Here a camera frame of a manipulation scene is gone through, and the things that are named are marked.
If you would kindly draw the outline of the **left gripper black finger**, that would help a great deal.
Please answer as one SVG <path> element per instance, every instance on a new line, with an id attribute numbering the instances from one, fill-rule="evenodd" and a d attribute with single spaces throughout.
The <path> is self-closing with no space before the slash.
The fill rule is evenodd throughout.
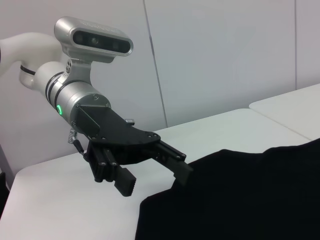
<path id="1" fill-rule="evenodd" d="M 155 160 L 173 172 L 175 179 L 185 186 L 193 172 L 186 162 L 186 155 L 167 143 L 160 141 L 154 145 Z"/>

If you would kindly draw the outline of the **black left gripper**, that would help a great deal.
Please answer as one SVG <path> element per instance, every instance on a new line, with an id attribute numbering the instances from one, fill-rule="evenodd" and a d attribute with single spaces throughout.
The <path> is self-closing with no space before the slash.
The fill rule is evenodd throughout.
<path id="1" fill-rule="evenodd" d="M 120 165 L 157 158 L 161 138 L 154 132 L 135 128 L 103 106 L 77 107 L 75 124 L 91 141 L 83 158 L 89 163 L 94 180 L 113 182 L 122 196 L 130 197 L 137 179 Z"/>

